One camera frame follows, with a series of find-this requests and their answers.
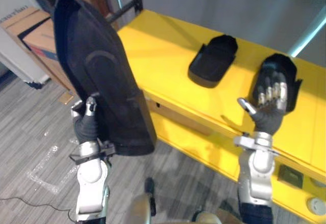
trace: yellow table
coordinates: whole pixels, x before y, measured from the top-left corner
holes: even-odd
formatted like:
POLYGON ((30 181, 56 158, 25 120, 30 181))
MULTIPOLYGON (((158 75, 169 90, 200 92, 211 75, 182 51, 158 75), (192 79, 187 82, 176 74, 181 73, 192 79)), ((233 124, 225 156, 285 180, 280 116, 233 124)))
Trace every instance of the yellow table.
MULTIPOLYGON (((221 34, 148 10, 119 31, 133 74, 146 96, 216 131, 203 136, 152 113, 158 136, 237 180, 241 149, 233 146, 232 138, 243 131, 252 132, 254 124, 236 99, 249 94, 262 61, 276 51, 237 38, 236 59, 219 85, 213 89, 201 87, 187 77, 188 66, 203 43, 221 34)), ((305 201, 315 195, 326 200, 325 190, 315 187, 308 178, 326 183, 326 70, 301 59, 293 61, 297 77, 304 81, 295 111, 284 118, 274 136, 274 149, 282 154, 277 158, 279 163, 306 176, 303 190, 274 177, 274 201, 305 219, 320 222, 324 217, 311 214, 305 201)))

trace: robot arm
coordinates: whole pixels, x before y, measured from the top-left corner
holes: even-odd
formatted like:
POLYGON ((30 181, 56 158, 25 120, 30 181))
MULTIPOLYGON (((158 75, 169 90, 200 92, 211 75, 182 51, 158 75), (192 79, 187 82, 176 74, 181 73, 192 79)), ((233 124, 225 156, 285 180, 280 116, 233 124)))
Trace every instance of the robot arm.
POLYGON ((77 179, 79 195, 76 205, 77 223, 105 223, 109 189, 107 178, 110 166, 101 159, 103 155, 97 141, 95 119, 96 101, 89 97, 86 104, 81 101, 71 109, 75 134, 79 141, 77 179))
POLYGON ((266 88, 258 89, 258 108, 238 99, 256 125, 253 138, 243 135, 234 139, 244 149, 239 158, 238 179, 239 209, 244 223, 273 223, 271 176, 277 153, 272 150, 272 142, 285 113, 287 84, 284 75, 277 72, 265 82, 266 88))

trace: black cable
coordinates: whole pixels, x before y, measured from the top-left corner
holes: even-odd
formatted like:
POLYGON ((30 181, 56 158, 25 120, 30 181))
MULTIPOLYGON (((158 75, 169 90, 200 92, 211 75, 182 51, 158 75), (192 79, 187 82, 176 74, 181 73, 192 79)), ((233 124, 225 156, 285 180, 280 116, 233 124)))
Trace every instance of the black cable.
POLYGON ((60 211, 60 212, 65 212, 65 211, 67 211, 68 219, 69 219, 70 221, 72 221, 73 223, 76 223, 76 221, 74 221, 73 219, 71 219, 71 217, 70 217, 70 215, 69 215, 71 209, 58 209, 58 208, 54 207, 54 206, 51 205, 51 204, 40 204, 40 205, 35 205, 35 204, 31 204, 31 203, 29 203, 28 201, 22 199, 21 197, 0 198, 0 201, 14 200, 14 199, 20 200, 20 201, 24 202, 25 204, 27 204, 27 205, 29 205, 29 206, 32 206, 32 207, 49 206, 49 207, 53 208, 53 209, 56 210, 56 211, 60 211))

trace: gray carpet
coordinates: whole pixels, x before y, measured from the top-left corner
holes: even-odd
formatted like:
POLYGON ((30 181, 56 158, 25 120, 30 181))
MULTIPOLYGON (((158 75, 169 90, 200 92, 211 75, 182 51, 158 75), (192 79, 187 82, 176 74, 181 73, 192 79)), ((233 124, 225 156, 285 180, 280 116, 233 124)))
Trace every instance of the gray carpet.
MULTIPOLYGON (((78 194, 76 168, 68 155, 76 150, 69 106, 58 102, 64 90, 50 81, 34 90, 18 78, 0 83, 0 197, 22 197, 33 204, 71 209, 78 194)), ((144 157, 115 156, 106 223, 121 223, 146 177, 156 182, 157 216, 153 223, 190 220, 199 208, 237 210, 236 183, 159 142, 144 157)), ((275 223, 300 218, 277 206, 275 223)), ((20 200, 0 201, 0 222, 71 223, 66 212, 30 207, 20 200)))

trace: black glove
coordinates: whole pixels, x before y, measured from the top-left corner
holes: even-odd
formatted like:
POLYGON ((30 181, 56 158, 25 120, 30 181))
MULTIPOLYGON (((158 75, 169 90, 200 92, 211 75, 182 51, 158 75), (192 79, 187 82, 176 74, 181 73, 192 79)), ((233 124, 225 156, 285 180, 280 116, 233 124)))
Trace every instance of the black glove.
POLYGON ((73 127, 80 144, 96 141, 98 138, 95 110, 96 101, 93 97, 89 97, 86 103, 79 101, 71 108, 73 127))
POLYGON ((244 98, 238 98, 238 103, 255 122, 255 131, 274 135, 281 126, 287 105, 287 84, 284 74, 274 72, 272 77, 266 78, 265 87, 259 87, 258 91, 258 108, 244 98))

